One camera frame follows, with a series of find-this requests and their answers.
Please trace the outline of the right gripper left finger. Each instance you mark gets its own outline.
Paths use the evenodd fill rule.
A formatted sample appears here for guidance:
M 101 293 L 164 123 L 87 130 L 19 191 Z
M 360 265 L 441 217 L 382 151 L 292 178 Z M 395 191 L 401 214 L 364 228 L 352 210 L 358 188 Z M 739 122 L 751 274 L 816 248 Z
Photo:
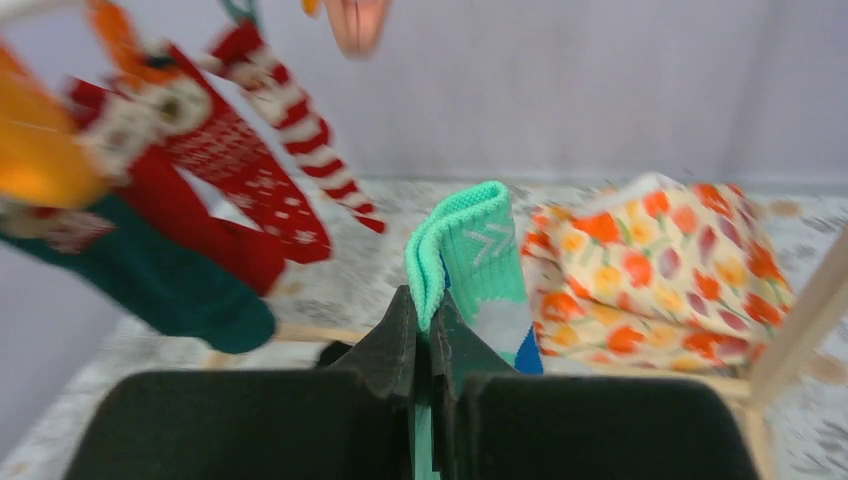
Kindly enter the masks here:
M 409 287 L 398 287 L 382 319 L 354 345 L 321 351 L 317 366 L 350 371 L 366 395 L 354 414 L 343 479 L 411 479 L 417 315 Z

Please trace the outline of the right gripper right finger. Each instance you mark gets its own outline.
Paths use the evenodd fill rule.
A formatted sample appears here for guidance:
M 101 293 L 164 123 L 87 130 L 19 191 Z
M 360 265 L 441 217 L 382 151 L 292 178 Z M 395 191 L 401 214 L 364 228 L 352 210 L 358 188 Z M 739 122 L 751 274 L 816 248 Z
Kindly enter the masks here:
M 479 479 L 481 395 L 492 378 L 517 370 L 465 323 L 450 293 L 431 320 L 433 467 L 443 479 Z

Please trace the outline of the dark green sock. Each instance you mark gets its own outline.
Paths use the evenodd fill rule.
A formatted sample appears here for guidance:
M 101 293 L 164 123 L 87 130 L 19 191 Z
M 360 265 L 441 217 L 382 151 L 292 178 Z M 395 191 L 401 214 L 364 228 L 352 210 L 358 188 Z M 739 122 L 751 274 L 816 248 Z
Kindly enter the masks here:
M 160 234 L 114 195 L 82 210 L 4 200 L 1 239 L 79 276 L 163 335 L 238 354 L 276 331 L 267 304 L 247 284 Z

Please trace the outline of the red bear christmas sock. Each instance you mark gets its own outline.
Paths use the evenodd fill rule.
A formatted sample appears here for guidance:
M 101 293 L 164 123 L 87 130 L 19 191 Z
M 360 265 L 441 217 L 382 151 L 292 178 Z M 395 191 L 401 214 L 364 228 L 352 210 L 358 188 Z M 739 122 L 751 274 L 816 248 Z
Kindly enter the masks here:
M 65 89 L 80 129 L 120 165 L 118 188 L 133 160 L 158 147 L 212 216 L 276 237 L 287 263 L 330 258 L 324 226 L 255 130 L 174 44 L 151 56 L 165 64 L 136 87 L 70 78 Z

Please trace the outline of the red white striped sock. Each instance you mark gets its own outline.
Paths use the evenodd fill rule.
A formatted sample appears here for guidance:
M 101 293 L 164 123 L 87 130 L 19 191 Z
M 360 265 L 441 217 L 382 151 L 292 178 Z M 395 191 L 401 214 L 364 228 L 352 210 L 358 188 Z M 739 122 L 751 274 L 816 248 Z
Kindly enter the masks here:
M 386 222 L 337 154 L 329 123 L 255 24 L 244 21 L 230 27 L 207 55 L 203 68 L 237 86 L 300 170 L 360 224 L 383 234 Z

